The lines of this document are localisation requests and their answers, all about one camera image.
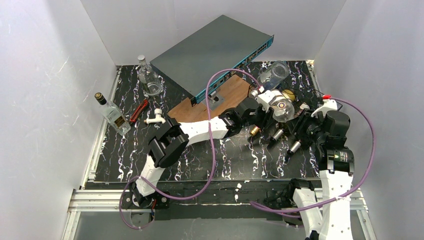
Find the gold capped wine bottle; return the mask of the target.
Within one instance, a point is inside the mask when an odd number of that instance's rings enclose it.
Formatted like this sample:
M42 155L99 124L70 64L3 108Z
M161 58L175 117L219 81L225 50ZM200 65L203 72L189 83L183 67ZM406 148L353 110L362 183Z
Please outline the gold capped wine bottle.
M250 134L250 136L254 137L254 136L256 136L256 135L257 135L260 131L261 131L261 128L260 128L260 127L258 127L258 126L255 126L255 127L253 127L253 128L250 130L249 134Z

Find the clear bottle black gold label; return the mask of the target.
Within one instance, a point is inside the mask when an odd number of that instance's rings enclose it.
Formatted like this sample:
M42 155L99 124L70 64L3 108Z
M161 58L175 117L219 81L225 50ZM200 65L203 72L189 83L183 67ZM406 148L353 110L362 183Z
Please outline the clear bottle black gold label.
M273 119L279 123L286 123L294 119L294 93L289 89L284 89L283 91L273 89L271 93L274 94L274 97L269 102L269 106L273 110Z

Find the clear silver capped bottle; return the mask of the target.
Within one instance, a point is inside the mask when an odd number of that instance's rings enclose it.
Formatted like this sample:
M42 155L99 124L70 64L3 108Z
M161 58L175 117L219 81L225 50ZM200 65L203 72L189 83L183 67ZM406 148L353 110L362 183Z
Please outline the clear silver capped bottle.
M275 61L257 78L260 87L256 87L248 93L249 98L255 99L258 95L275 89L290 74L289 65L285 61Z

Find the clear gold label liquor bottle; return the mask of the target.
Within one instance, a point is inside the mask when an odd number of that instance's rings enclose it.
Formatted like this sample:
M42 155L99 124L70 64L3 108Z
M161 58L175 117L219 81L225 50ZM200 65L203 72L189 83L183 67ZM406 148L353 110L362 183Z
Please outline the clear gold label liquor bottle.
M107 101L101 92L95 93L94 97L99 103L99 110L108 124L122 136L128 133L131 126L118 106L112 101Z

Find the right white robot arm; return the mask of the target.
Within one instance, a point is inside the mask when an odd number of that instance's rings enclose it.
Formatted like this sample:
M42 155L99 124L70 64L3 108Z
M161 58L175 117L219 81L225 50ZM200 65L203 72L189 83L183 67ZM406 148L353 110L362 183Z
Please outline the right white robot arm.
M345 146L350 127L347 114L337 110L302 113L296 126L300 141L311 143L317 159L322 185L322 201L332 200L321 207L310 181L293 178L288 187L288 198L300 208L300 219L307 240L351 240L350 196L354 174L354 154Z

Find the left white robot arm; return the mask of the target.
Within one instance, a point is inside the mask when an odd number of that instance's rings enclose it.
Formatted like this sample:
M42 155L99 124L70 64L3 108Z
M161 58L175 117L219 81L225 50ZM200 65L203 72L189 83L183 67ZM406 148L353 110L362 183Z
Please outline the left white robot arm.
M235 136L242 128L251 125L263 128L273 113L270 106L246 97L236 107L228 108L210 120L178 122L168 117L148 143L140 176L129 182L133 203L141 207L153 196L164 170L179 160L186 147L206 140Z

